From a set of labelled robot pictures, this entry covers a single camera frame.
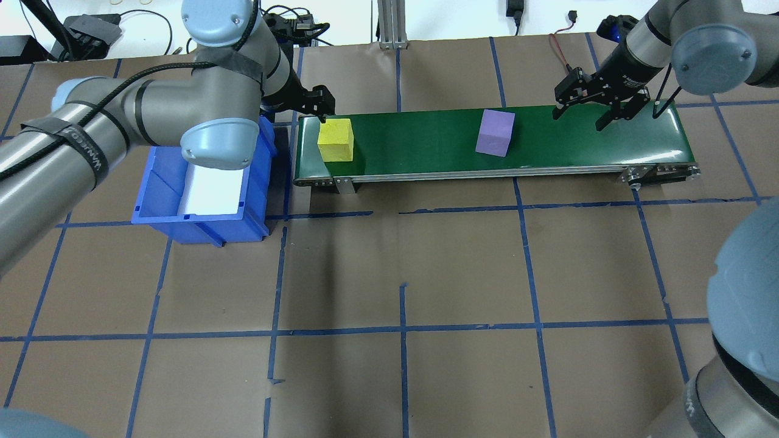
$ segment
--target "blue tape grid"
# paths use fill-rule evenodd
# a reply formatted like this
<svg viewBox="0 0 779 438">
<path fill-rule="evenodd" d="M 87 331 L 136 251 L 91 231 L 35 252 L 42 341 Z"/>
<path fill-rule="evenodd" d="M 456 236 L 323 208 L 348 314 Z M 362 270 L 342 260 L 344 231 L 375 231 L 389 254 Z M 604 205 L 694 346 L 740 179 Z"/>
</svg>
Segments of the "blue tape grid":
<svg viewBox="0 0 779 438">
<path fill-rule="evenodd" d="M 157 280 L 157 291 L 154 293 L 154 300 L 151 307 L 151 316 L 149 317 L 149 326 L 146 329 L 146 337 L 143 342 L 143 353 L 141 354 L 141 364 L 138 368 L 138 377 L 136 379 L 136 388 L 132 393 L 132 404 L 130 406 L 130 417 L 127 421 L 127 433 L 125 438 L 132 436 L 132 431 L 136 424 L 136 413 L 138 411 L 138 401 L 141 396 L 141 386 L 143 385 L 143 375 L 146 372 L 146 361 L 149 358 L 149 348 L 151 347 L 152 334 L 154 333 L 154 323 L 157 320 L 157 310 L 160 307 L 160 291 L 165 282 L 165 273 L 167 272 L 167 261 L 171 256 L 171 246 L 173 240 L 167 239 L 167 245 L 165 245 L 165 253 L 162 256 L 162 267 L 160 268 L 159 280 Z"/>
<path fill-rule="evenodd" d="M 16 114 L 16 109 L 19 107 L 19 102 L 22 101 L 22 95 L 27 89 L 27 84 L 30 82 L 30 76 L 33 75 L 34 67 L 35 64 L 30 64 L 30 68 L 27 70 L 27 76 L 24 77 L 24 82 L 22 82 L 22 87 L 19 89 L 19 94 L 16 96 L 16 100 L 13 102 L 13 107 L 11 107 L 11 114 L 9 114 L 8 120 L 5 121 L 5 126 L 3 126 L 3 129 L 0 132 L 0 137 L 5 137 L 5 134 L 8 133 L 8 128 L 11 126 L 11 121 L 13 120 L 14 114 Z"/>
<path fill-rule="evenodd" d="M 68 216 L 65 218 L 65 223 L 67 224 L 70 222 L 70 213 L 68 213 Z M 11 379 L 11 384 L 9 385 L 8 393 L 5 395 L 5 402 L 3 403 L 3 407 L 7 408 L 11 405 L 11 399 L 13 398 L 13 392 L 16 390 L 16 384 L 19 382 L 19 375 L 22 372 L 22 366 L 24 365 L 24 359 L 27 357 L 27 349 L 30 347 L 30 342 L 32 341 L 33 332 L 35 331 L 35 325 L 38 322 L 38 316 L 41 314 L 41 308 L 44 305 L 44 300 L 46 299 L 46 292 L 48 290 L 48 286 L 51 283 L 51 275 L 54 273 L 54 268 L 57 265 L 57 258 L 59 257 L 59 251 L 62 249 L 62 242 L 65 240 L 65 233 L 67 232 L 67 229 L 63 228 L 62 231 L 59 232 L 59 239 L 57 240 L 57 246 L 54 250 L 54 255 L 51 256 L 51 263 L 49 263 L 48 271 L 46 272 L 46 278 L 44 280 L 44 285 L 41 288 L 41 294 L 38 297 L 38 303 L 35 305 L 35 311 L 33 312 L 33 318 L 30 321 L 30 326 L 27 328 L 27 335 L 24 337 L 24 344 L 22 345 L 22 351 L 19 354 L 19 360 L 16 362 L 16 369 L 13 372 L 13 378 Z"/>
<path fill-rule="evenodd" d="M 592 41 L 590 39 L 590 35 L 586 34 L 587 43 L 590 47 L 590 53 L 593 56 L 593 61 L 596 66 L 596 68 L 599 68 L 599 63 L 597 61 L 597 57 L 595 56 L 594 52 L 594 46 L 592 45 Z M 490 38 L 490 46 L 492 50 L 493 55 L 493 61 L 495 63 L 495 74 L 498 80 L 499 85 L 499 93 L 501 97 L 501 104 L 503 107 L 506 106 L 505 101 L 505 93 L 503 89 L 502 84 L 502 77 L 501 72 L 499 68 L 499 60 L 498 60 L 498 54 L 495 49 L 495 42 L 492 38 Z M 302 70 L 302 57 L 303 57 L 303 51 L 304 49 L 301 49 L 300 57 L 298 59 L 298 75 L 300 74 Z M 114 77 L 116 77 L 119 73 L 119 70 L 122 65 L 122 60 L 117 61 L 117 65 L 114 72 Z M 13 119 L 14 114 L 16 113 L 17 108 L 19 107 L 19 103 L 22 99 L 23 93 L 26 90 L 27 84 L 30 81 L 30 77 L 33 72 L 33 65 L 30 66 L 29 70 L 27 71 L 26 78 L 23 82 L 23 85 L 19 91 L 18 96 L 16 97 L 16 100 L 14 102 L 14 105 L 12 107 L 12 110 L 9 114 L 9 117 L 3 127 L 2 132 L 0 132 L 0 140 L 10 140 L 13 137 L 7 136 L 6 133 L 8 132 L 10 123 Z M 397 110 L 402 110 L 402 104 L 401 104 L 401 95 L 400 95 L 400 49 L 396 52 L 396 86 L 397 86 Z M 111 227 L 111 226 L 128 226 L 131 225 L 129 222 L 126 221 L 117 221 L 117 222 L 89 222 L 89 223 L 71 223 L 70 222 L 70 214 L 65 219 L 65 223 L 58 225 L 58 228 L 61 229 L 59 239 L 57 242 L 57 245 L 55 247 L 54 254 L 51 258 L 51 263 L 48 269 L 48 272 L 46 274 L 46 278 L 44 280 L 43 287 L 41 289 L 41 294 L 39 296 L 35 312 L 33 313 L 32 320 L 30 321 L 30 326 L 28 328 L 27 334 L 25 336 L 21 337 L 0 337 L 0 342 L 23 342 L 22 351 L 19 355 L 19 361 L 17 362 L 16 369 L 12 378 L 12 382 L 9 386 L 8 393 L 5 398 L 4 407 L 8 407 L 11 403 L 14 390 L 16 389 L 16 385 L 19 380 L 19 375 L 22 371 L 23 363 L 26 358 L 26 353 L 28 351 L 28 348 L 30 346 L 30 343 L 32 342 L 38 342 L 38 341 L 120 341 L 120 340 L 144 340 L 144 349 L 142 354 L 142 360 L 141 365 L 139 367 L 139 374 L 138 378 L 136 380 L 136 388 L 133 394 L 133 402 L 132 402 L 132 408 L 131 408 L 131 416 L 130 420 L 128 422 L 128 429 L 127 429 L 127 437 L 130 437 L 132 435 L 132 427 L 134 424 L 135 414 L 137 412 L 137 404 L 139 400 L 140 395 L 140 389 L 143 383 L 143 374 L 145 371 L 146 361 L 148 359 L 149 354 L 149 348 L 150 343 L 153 339 L 203 339 L 203 338 L 229 338 L 229 337 L 270 337 L 272 339 L 272 352 L 271 352 L 271 358 L 275 355 L 273 354 L 275 351 L 273 351 L 273 340 L 277 339 L 279 336 L 339 336 L 339 335 L 349 335 L 349 334 L 375 334 L 375 333 L 400 333 L 401 334 L 401 367 L 402 367 L 402 385 L 403 385 L 403 410 L 404 410 L 404 436 L 409 436 L 408 431 L 408 387 L 407 387 L 407 355 L 406 355 L 406 345 L 405 345 L 405 335 L 408 332 L 429 332 L 429 331 L 458 331 L 458 330 L 536 330 L 537 336 L 538 336 L 538 348 L 539 348 L 539 356 L 541 361 L 541 369 L 542 369 L 542 379 L 544 381 L 545 386 L 545 399 L 547 402 L 547 412 L 548 412 L 548 420 L 550 423 L 550 433 L 552 436 L 556 436 L 556 430 L 554 425 L 554 415 L 552 410 L 552 400 L 551 395 L 549 391 L 549 383 L 548 383 L 548 374 L 546 373 L 546 364 L 545 364 L 545 354 L 543 351 L 543 337 L 542 337 L 542 331 L 543 329 L 559 329 L 559 328 L 581 328 L 581 327 L 641 327 L 641 326 L 657 326 L 657 325 L 668 325 L 671 329 L 671 335 L 674 338 L 674 344 L 675 349 L 677 351 L 677 356 L 679 359 L 679 365 L 680 369 L 682 370 L 682 375 L 684 376 L 685 380 L 687 380 L 688 376 L 686 375 L 686 367 L 684 364 L 684 358 L 681 353 L 681 349 L 679 347 L 679 340 L 678 336 L 675 335 L 675 327 L 678 325 L 686 325 L 686 324 L 701 324 L 701 323 L 708 323 L 707 318 L 684 318 L 684 319 L 676 319 L 673 317 L 672 312 L 670 310 L 670 306 L 668 306 L 666 303 L 664 303 L 665 308 L 667 309 L 666 312 L 666 318 L 664 320 L 610 320 L 610 321 L 572 321 L 572 322 L 548 322 L 544 323 L 541 322 L 541 316 L 538 310 L 538 300 L 537 296 L 535 294 L 535 287 L 534 287 L 534 277 L 532 276 L 532 259 L 530 257 L 530 246 L 527 243 L 527 229 L 525 227 L 524 218 L 523 218 L 523 212 L 525 210 L 531 210 L 531 209 L 548 209 L 548 208 L 561 208 L 561 207 L 582 207 L 582 208 L 594 208 L 594 207 L 615 207 L 615 206 L 628 206 L 628 205 L 635 205 L 639 217 L 642 223 L 642 228 L 645 234 L 645 238 L 647 240 L 647 249 L 650 252 L 650 258 L 652 259 L 653 267 L 655 269 L 655 273 L 657 276 L 657 282 L 658 287 L 661 290 L 661 295 L 664 296 L 664 285 L 662 283 L 662 276 L 660 273 L 659 264 L 657 263 L 657 256 L 654 253 L 654 247 L 652 246 L 651 236 L 649 233 L 649 229 L 647 227 L 646 218 L 643 215 L 643 206 L 644 205 L 675 205 L 675 204 L 690 204 L 690 203 L 730 203 L 730 202 L 755 202 L 760 204 L 763 200 L 768 200 L 769 196 L 759 196 L 756 188 L 753 184 L 753 181 L 749 175 L 749 172 L 746 168 L 746 165 L 743 162 L 743 159 L 741 158 L 741 154 L 738 151 L 738 147 L 733 139 L 732 134 L 730 133 L 730 129 L 728 128 L 728 125 L 726 121 L 724 120 L 724 117 L 720 111 L 720 107 L 724 106 L 746 106 L 746 105 L 764 105 L 764 104 L 779 104 L 779 100 L 767 100 L 767 101 L 736 101 L 736 102 L 718 102 L 716 98 L 713 96 L 711 97 L 711 103 L 701 103 L 701 104 L 677 104 L 678 108 L 699 108 L 699 107 L 712 107 L 717 112 L 717 116 L 721 122 L 722 128 L 725 131 L 725 134 L 728 138 L 728 142 L 731 145 L 731 148 L 734 151 L 734 155 L 736 156 L 736 159 L 739 163 L 739 166 L 742 169 L 742 172 L 744 173 L 745 179 L 747 180 L 750 190 L 752 191 L 753 196 L 752 197 L 745 197 L 745 198 L 739 198 L 739 199 L 701 199 L 701 200 L 653 200 L 653 201 L 642 201 L 637 193 L 634 193 L 634 201 L 618 201 L 618 202 L 602 202 L 602 203 L 568 203 L 568 204 L 529 204 L 529 205 L 523 205 L 521 201 L 521 195 L 519 191 L 519 186 L 516 183 L 516 178 L 514 179 L 514 185 L 516 190 L 516 197 L 517 197 L 517 205 L 516 206 L 490 206 L 490 207 L 457 207 L 457 208 L 438 208 L 438 209 L 421 209 L 416 210 L 412 212 L 402 212 L 400 214 L 430 214 L 430 213 L 455 213 L 455 212 L 477 212 L 477 211 L 497 211 L 497 210 L 518 210 L 520 213 L 520 233 L 523 235 L 523 248 L 525 250 L 526 255 L 526 263 L 527 263 L 527 269 L 529 273 L 529 282 L 530 282 L 530 290 L 531 290 L 531 299 L 533 301 L 533 307 L 534 307 L 534 322 L 533 323 L 502 323 L 502 324 L 489 324 L 489 323 L 483 323 L 483 324 L 450 324 L 450 325 L 417 325 L 417 326 L 408 326 L 405 321 L 405 287 L 401 286 L 400 289 L 400 295 L 401 295 L 401 305 L 400 305 L 400 325 L 399 326 L 386 326 L 386 327 L 354 327 L 354 328 L 343 328 L 343 329 L 329 329 L 329 330 L 278 330 L 278 309 L 280 308 L 280 283 L 281 278 L 283 276 L 283 269 L 284 269 L 284 246 L 286 245 L 286 234 L 287 229 L 284 228 L 283 230 L 283 238 L 282 238 L 282 247 L 280 249 L 280 267 L 279 267 L 279 273 L 278 273 L 278 279 L 277 279 L 277 300 L 274 305 L 274 324 L 272 330 L 249 330 L 249 331 L 226 331 L 226 332 L 199 332 L 199 333 L 154 333 L 153 327 L 154 322 L 157 315 L 157 308 L 159 306 L 159 290 L 161 290 L 162 284 L 164 283 L 164 275 L 165 271 L 167 269 L 167 260 L 170 255 L 171 251 L 171 241 L 168 240 L 167 246 L 165 249 L 165 254 L 163 257 L 163 263 L 162 267 L 160 269 L 160 279 L 157 286 L 157 293 L 155 294 L 155 298 L 153 300 L 153 306 L 152 306 L 152 312 L 150 316 L 149 326 L 147 329 L 147 332 L 145 334 L 94 334 L 94 335 L 79 335 L 79 334 L 73 334 L 73 335 L 34 335 L 34 329 L 37 324 L 38 316 L 40 315 L 41 308 L 46 296 L 46 292 L 48 289 L 48 285 L 51 282 L 51 276 L 54 273 L 54 269 L 56 266 L 56 262 L 58 259 L 58 255 L 60 253 L 60 250 L 62 248 L 62 243 L 65 238 L 65 234 L 67 232 L 68 228 L 88 228 L 88 227 Z M 291 134 L 291 147 L 294 146 L 292 143 L 294 141 L 294 132 L 296 128 L 296 124 L 294 122 L 278 122 L 274 123 L 274 125 L 281 125 L 281 126 L 290 126 L 292 130 Z M 371 211 L 358 211 L 358 212 L 345 212 L 345 213 L 331 213 L 331 214 L 298 214 L 298 215 L 290 215 L 288 213 L 288 202 L 289 202 L 289 185 L 287 186 L 286 192 L 285 192 L 285 205 L 284 205 L 284 216 L 283 217 L 268 217 L 268 219 L 281 219 L 281 220 L 288 220 L 288 219 L 301 219 L 301 218 L 328 218 L 328 217 L 354 217 L 354 216 L 366 216 L 372 214 Z M 265 400 L 265 410 L 264 410 L 264 420 L 263 420 L 263 436 L 268 435 L 268 428 L 269 428 L 269 421 L 270 421 L 270 406 L 271 406 L 271 399 L 267 398 Z"/>
<path fill-rule="evenodd" d="M 708 318 L 676 318 L 673 324 L 695 325 L 708 324 Z M 587 327 L 645 327 L 664 326 L 668 320 L 595 320 L 595 321 L 559 321 L 541 323 L 544 329 L 587 328 Z M 432 324 L 380 326 L 380 327 L 349 327 L 337 329 L 307 329 L 307 330 L 240 330 L 240 331 L 198 331 L 181 333 L 152 333 L 151 339 L 230 339 L 234 337 L 306 337 L 306 336 L 348 336 L 351 334 L 383 334 L 411 332 L 440 331 L 484 331 L 484 330 L 535 330 L 536 323 L 477 323 L 477 324 Z M 145 340 L 145 333 L 118 334 L 46 334 L 27 336 L 2 336 L 2 342 L 77 342 L 77 341 L 133 341 Z"/>
<path fill-rule="evenodd" d="M 409 438 L 410 435 L 408 423 L 408 350 L 406 348 L 408 329 L 406 326 L 406 288 L 408 288 L 408 283 L 400 285 L 400 411 L 403 416 L 403 438 Z"/>
</svg>

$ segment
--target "brown paper floor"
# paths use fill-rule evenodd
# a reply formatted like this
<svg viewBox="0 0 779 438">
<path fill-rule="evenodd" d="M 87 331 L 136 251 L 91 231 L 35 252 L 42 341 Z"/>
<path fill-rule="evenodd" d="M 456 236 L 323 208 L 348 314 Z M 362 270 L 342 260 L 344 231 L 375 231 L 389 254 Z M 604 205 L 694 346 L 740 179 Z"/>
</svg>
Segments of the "brown paper floor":
<svg viewBox="0 0 779 438">
<path fill-rule="evenodd" d="M 611 50 L 560 41 L 588 72 Z M 162 60 L 3 67 L 0 140 L 66 79 Z M 306 48 L 294 64 L 344 114 L 550 104 L 565 74 L 543 36 Z M 777 90 L 678 103 L 693 182 L 338 196 L 285 190 L 280 159 L 273 234 L 222 249 L 128 223 L 136 150 L 0 283 L 0 401 L 96 438 L 638 436 L 714 353 L 705 292 L 720 245 L 779 195 Z M 293 117 L 277 129 L 294 140 Z"/>
</svg>

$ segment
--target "yellow cube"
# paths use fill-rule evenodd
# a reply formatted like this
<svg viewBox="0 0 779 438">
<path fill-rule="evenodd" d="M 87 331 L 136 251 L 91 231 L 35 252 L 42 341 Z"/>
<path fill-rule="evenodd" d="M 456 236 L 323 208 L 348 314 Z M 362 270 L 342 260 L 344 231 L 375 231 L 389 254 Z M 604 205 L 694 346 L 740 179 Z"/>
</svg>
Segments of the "yellow cube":
<svg viewBox="0 0 779 438">
<path fill-rule="evenodd" d="M 348 118 L 331 118 L 319 127 L 319 152 L 326 163 L 354 160 L 354 133 Z"/>
</svg>

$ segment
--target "red wire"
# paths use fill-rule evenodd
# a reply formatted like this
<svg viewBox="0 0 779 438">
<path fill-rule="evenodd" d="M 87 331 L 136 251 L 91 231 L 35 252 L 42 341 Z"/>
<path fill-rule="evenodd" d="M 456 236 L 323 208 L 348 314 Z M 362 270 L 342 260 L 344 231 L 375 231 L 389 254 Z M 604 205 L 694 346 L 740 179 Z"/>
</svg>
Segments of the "red wire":
<svg viewBox="0 0 779 438">
<path fill-rule="evenodd" d="M 557 41 L 557 34 L 559 34 L 560 32 L 564 32 L 566 30 L 570 30 L 573 27 L 574 24 L 575 23 L 571 23 L 570 26 L 563 27 L 562 29 L 557 29 L 553 34 L 549 34 L 549 38 L 552 39 L 555 42 L 555 45 L 557 46 L 557 50 L 560 52 L 560 57 L 562 58 L 562 63 L 566 67 L 568 65 L 568 60 L 566 59 L 565 54 L 562 53 L 562 49 L 560 48 L 560 43 L 559 43 L 559 41 Z"/>
</svg>

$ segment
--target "foam block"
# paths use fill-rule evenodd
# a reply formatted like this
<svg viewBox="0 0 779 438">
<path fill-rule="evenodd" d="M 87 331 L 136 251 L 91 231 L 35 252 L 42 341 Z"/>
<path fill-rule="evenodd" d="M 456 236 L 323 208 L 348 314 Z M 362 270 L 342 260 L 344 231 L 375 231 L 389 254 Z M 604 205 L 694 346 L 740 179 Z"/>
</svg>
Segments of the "foam block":
<svg viewBox="0 0 779 438">
<path fill-rule="evenodd" d="M 326 163 L 354 160 L 354 133 L 348 118 L 331 118 L 319 127 L 319 152 Z"/>
<path fill-rule="evenodd" d="M 511 132 L 514 130 L 514 113 L 485 110 L 481 116 L 476 152 L 505 157 L 509 151 Z"/>
</svg>

